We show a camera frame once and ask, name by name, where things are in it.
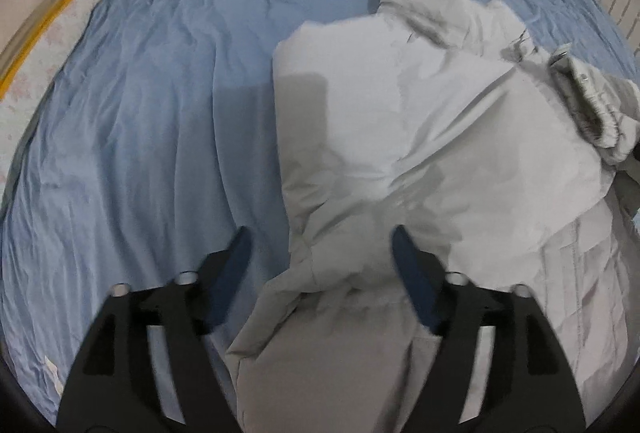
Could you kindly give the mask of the light grey puffer jacket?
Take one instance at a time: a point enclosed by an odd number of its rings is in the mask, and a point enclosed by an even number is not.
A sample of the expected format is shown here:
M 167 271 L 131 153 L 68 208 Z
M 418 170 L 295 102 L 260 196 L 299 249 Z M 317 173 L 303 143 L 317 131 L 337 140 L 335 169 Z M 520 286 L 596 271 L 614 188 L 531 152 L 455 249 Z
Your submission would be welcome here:
M 435 361 L 392 234 L 533 290 L 588 421 L 639 344 L 639 88 L 499 0 L 381 0 L 273 54 L 291 263 L 228 351 L 247 432 L 397 432 Z

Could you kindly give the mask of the blue bed sheet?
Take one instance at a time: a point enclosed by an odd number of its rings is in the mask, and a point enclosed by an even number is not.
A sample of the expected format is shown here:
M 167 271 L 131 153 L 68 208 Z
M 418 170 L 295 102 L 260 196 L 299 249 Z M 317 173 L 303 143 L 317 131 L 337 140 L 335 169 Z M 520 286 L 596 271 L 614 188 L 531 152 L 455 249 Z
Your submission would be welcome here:
M 568 46 L 639 87 L 630 49 L 597 0 L 499 1 L 537 48 Z M 250 264 L 226 322 L 204 339 L 239 422 L 229 347 L 291 263 L 274 51 L 303 24 L 371 15 L 380 3 L 96 4 L 14 159 L 1 213 L 3 355 L 48 421 L 114 287 L 164 286 L 246 227 Z

